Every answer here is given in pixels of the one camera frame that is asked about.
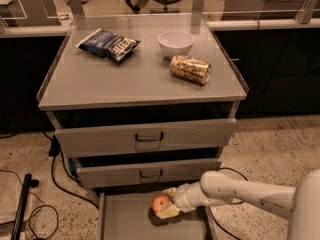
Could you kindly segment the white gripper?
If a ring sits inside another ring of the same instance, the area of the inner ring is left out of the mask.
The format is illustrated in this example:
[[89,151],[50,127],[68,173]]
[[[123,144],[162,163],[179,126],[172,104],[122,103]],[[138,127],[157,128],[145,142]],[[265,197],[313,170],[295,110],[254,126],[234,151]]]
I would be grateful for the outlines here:
[[162,206],[157,212],[156,216],[160,219],[173,218],[179,215],[180,210],[184,213],[191,212],[197,207],[206,206],[209,198],[205,195],[200,187],[200,183],[183,184],[176,187],[170,187],[162,191],[173,202],[169,202]]

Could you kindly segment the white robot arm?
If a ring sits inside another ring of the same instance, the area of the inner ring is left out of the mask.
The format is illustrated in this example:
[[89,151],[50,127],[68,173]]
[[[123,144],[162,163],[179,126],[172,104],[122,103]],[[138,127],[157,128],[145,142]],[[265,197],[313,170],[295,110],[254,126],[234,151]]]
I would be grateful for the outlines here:
[[198,182],[164,190],[152,202],[161,219],[239,199],[289,222],[287,240],[320,240],[320,170],[306,174],[295,187],[239,180],[217,171]]

